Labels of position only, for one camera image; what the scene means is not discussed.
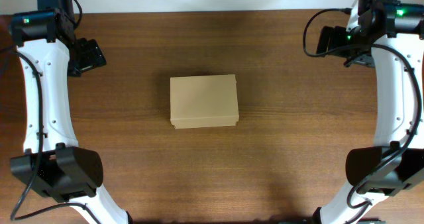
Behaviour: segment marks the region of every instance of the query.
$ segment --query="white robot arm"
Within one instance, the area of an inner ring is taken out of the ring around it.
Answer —
[[[27,134],[25,156],[12,158],[11,170],[29,183],[41,132],[42,161],[30,187],[41,196],[70,204],[88,223],[129,224],[130,215],[118,207],[103,185],[100,157],[94,151],[78,148],[72,128],[67,76],[78,76],[105,64],[97,43],[76,40],[75,28],[72,0],[38,0],[38,11],[13,17],[11,34],[18,45],[25,77]],[[41,83],[40,91],[32,66]],[[42,131],[38,126],[37,95],[41,91]]]
[[[369,67],[375,67],[378,82],[378,120],[376,134],[374,137],[374,147],[368,151],[379,151],[386,149],[393,152],[403,147],[407,142],[415,123],[422,124],[423,120],[416,120],[417,112],[423,113],[422,106],[419,109],[418,100],[422,104],[422,64],[424,55],[424,37],[423,20],[420,13],[423,12],[422,5],[401,4],[397,0],[359,0],[352,9],[350,20],[346,28],[324,28],[321,33],[320,45],[328,45],[328,49],[340,48],[349,44],[378,44],[398,51],[403,58],[409,62],[419,88],[419,95],[413,86],[411,74],[408,72],[408,66],[403,60],[393,52],[372,47],[368,52],[356,51],[347,53],[337,53],[336,56],[348,58],[346,66],[357,63]],[[404,160],[412,160],[409,152],[415,152],[418,158],[424,154],[424,126],[419,125],[413,139],[408,144],[408,150],[404,153]],[[390,163],[392,168],[380,172],[380,177],[374,175],[374,183],[369,184],[365,192],[359,194],[357,191],[352,193],[352,180],[358,170],[352,167],[361,166],[369,172],[369,167],[373,168],[378,163],[375,162],[367,166],[367,156],[370,152],[361,152],[359,155],[350,155],[346,162],[346,174],[348,180],[341,188],[335,198],[326,206],[318,209],[314,214],[314,221],[319,224],[338,224],[338,223],[357,223],[372,207],[377,203],[386,200],[390,196],[395,196],[402,189],[410,189],[422,180],[422,168],[417,165],[418,162],[398,160]],[[405,170],[415,170],[412,174],[405,175]],[[364,207],[352,208],[360,203],[367,203]]]
[[[46,39],[25,42],[17,51],[25,55],[42,74],[40,77],[43,90],[44,113],[44,147],[43,152],[56,149],[56,144],[65,147],[78,147],[78,141],[72,128],[68,101],[68,62],[70,52],[63,42],[47,42]],[[24,150],[38,152],[38,98],[37,87],[32,70],[21,59],[25,77],[27,127]],[[95,196],[70,198],[68,203],[85,205],[96,216],[100,223],[128,224],[129,216],[118,207],[102,184],[96,188]],[[96,221],[80,207],[73,207],[90,224]]]

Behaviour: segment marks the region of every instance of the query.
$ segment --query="wooden table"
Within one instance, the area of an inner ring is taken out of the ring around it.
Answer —
[[[315,11],[85,15],[78,37],[95,38],[105,67],[68,78],[82,148],[97,151],[104,184],[135,220],[252,221],[310,216],[345,182],[345,159],[372,146],[376,75],[340,58],[309,58],[301,36]],[[310,50],[324,25],[310,29]],[[1,47],[11,43],[0,19]],[[236,127],[174,130],[170,77],[235,74]],[[24,184],[9,159],[23,153],[26,111],[21,66],[0,79],[0,222]],[[20,214],[54,204],[31,192]],[[376,206],[367,217],[422,223],[424,185]],[[22,223],[83,223],[73,209]]]

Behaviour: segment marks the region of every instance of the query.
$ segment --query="cardboard box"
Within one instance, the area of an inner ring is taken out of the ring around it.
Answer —
[[[235,75],[171,78],[176,129],[234,126],[239,121]]]

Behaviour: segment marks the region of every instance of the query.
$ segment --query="green led light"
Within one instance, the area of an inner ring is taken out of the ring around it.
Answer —
[[[398,9],[396,14],[402,17],[405,14],[405,11],[403,9]]]

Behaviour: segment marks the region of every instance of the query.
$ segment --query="black bracket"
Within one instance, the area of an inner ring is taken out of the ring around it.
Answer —
[[[78,147],[56,145],[56,150],[42,153],[40,170],[31,187],[42,197],[58,203],[71,198],[94,197],[103,183],[103,167],[98,153]],[[26,184],[34,170],[37,154],[11,158],[11,172]]]
[[[352,150],[346,160],[346,176],[349,183],[355,186],[372,174],[359,188],[358,193],[380,192],[391,197],[421,183],[424,180],[423,149],[409,148],[402,157],[396,158],[378,172],[372,172],[398,149],[397,146],[378,146]]]
[[[75,41],[74,24],[59,9],[17,13],[9,26],[13,42],[24,46],[24,42],[46,39],[47,42],[62,41],[66,46]]]
[[[78,39],[70,48],[68,76],[81,76],[83,72],[106,65],[106,59],[94,39]]]
[[[375,10],[384,11],[384,16],[386,22],[384,23],[386,26],[386,34],[388,38],[396,38],[396,7],[395,6],[385,6],[383,3],[378,3],[376,5]]]
[[[351,43],[364,44],[364,47],[368,41],[364,40],[359,36],[351,36],[344,27],[327,27],[325,26],[319,37],[317,54],[324,53],[326,51],[346,46]],[[375,68],[374,59],[371,56],[370,49],[356,49],[350,51],[336,52],[332,54],[341,58],[346,58],[344,66],[349,68],[353,64],[366,66],[368,68]]]

